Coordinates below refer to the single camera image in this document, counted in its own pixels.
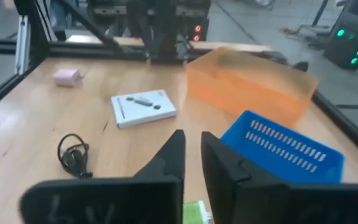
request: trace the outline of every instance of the translucent orange container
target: translucent orange container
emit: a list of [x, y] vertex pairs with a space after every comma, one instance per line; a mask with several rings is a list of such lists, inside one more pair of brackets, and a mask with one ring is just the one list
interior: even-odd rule
[[306, 112], [318, 79], [291, 67], [218, 48], [186, 67], [188, 94], [234, 115], [252, 110], [286, 127]]

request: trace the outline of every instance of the wooden tabletop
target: wooden tabletop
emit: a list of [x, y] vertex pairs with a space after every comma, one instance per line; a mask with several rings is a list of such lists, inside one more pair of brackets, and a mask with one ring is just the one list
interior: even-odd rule
[[[55, 86], [52, 76], [61, 68], [79, 69], [85, 77], [82, 86]], [[164, 89], [177, 107], [176, 118], [117, 128], [111, 96], [158, 89]], [[204, 200], [209, 210], [201, 170], [201, 132], [220, 137], [235, 119], [187, 97], [181, 66], [48, 59], [0, 101], [0, 223], [21, 223], [19, 197], [31, 185], [72, 178], [56, 156], [57, 144], [67, 133], [77, 133], [90, 144], [88, 169], [95, 177], [127, 177], [144, 166], [174, 130], [184, 129], [185, 201]], [[297, 130], [341, 151], [346, 156], [344, 181], [358, 182], [358, 148], [315, 105]]]

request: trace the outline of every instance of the black cable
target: black cable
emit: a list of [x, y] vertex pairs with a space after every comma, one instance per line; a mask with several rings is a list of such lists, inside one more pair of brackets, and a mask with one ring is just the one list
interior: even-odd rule
[[47, 30], [47, 34], [48, 34], [48, 38], [49, 38], [49, 41], [52, 41], [52, 38], [51, 38], [51, 35], [50, 35], [50, 32], [49, 32], [49, 27], [48, 27], [48, 24], [47, 24], [47, 21], [45, 19], [45, 16], [41, 10], [41, 6], [40, 6], [40, 3], [38, 2], [38, 0], [35, 0], [35, 6], [37, 7], [37, 10], [39, 11], [39, 14], [41, 15], [41, 19], [42, 21], [44, 22], [45, 24], [45, 29]]
[[[80, 143], [75, 144], [74, 146], [70, 146], [65, 150], [62, 155], [61, 151], [64, 140], [72, 136], [76, 137], [80, 141]], [[67, 134], [59, 142], [59, 145], [57, 147], [57, 157], [63, 169], [69, 174], [80, 179], [91, 178], [93, 176], [92, 172], [88, 172], [86, 170], [89, 149], [90, 145], [85, 143], [84, 140], [82, 140], [82, 138], [79, 137], [77, 134]]]
[[256, 44], [261, 44], [252, 34], [250, 34], [248, 31], [246, 31], [243, 26], [227, 11], [225, 10], [225, 8], [222, 7], [222, 5], [220, 5], [220, 3], [215, 0], [214, 1], [215, 5], [217, 5], [230, 19], [231, 21], [233, 21], [236, 26], [238, 26], [238, 28], [240, 28], [240, 30], [252, 41], [254, 41]]
[[193, 47], [193, 44], [190, 43], [190, 41], [188, 41], [188, 39], [186, 39], [185, 36], [181, 35], [183, 40], [178, 40], [177, 44], [183, 44], [186, 48], [186, 50], [190, 53], [196, 53], [196, 49]]
[[311, 8], [313, 7], [313, 1], [310, 1], [309, 3], [309, 9], [308, 11], [305, 13], [305, 15], [303, 15], [301, 21], [299, 22], [299, 24], [296, 26], [296, 28], [294, 30], [297, 30], [301, 25], [302, 25], [302, 22], [307, 18], [309, 17], [310, 13], [311, 13]]

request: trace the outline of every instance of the concrete floor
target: concrete floor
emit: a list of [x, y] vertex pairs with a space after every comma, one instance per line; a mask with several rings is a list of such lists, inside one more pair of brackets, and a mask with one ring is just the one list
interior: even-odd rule
[[[4, 0], [0, 4], [0, 37], [17, 30], [17, 12], [9, 1]], [[279, 32], [283, 27], [294, 29], [300, 24], [311, 24], [322, 1], [276, 0], [270, 10], [256, 7], [252, 0], [219, 0], [222, 7], [258, 42], [280, 51], [290, 63], [309, 61], [310, 72], [320, 79], [319, 91], [332, 104], [358, 105], [358, 71], [341, 70], [322, 57], [321, 50], [310, 49], [304, 41], [287, 38]], [[334, 7], [334, 0], [330, 0], [319, 25], [333, 25], [339, 13], [340, 9]], [[254, 44], [217, 5], [212, 4], [209, 17], [208, 41]], [[13, 62], [13, 56], [0, 56], [0, 84], [13, 74]], [[358, 125], [358, 110], [342, 112]]]

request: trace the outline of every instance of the white product box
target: white product box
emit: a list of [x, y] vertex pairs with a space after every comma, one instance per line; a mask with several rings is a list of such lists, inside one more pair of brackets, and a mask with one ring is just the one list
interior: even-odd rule
[[113, 96], [111, 104], [118, 128], [142, 124], [177, 115], [164, 90]]

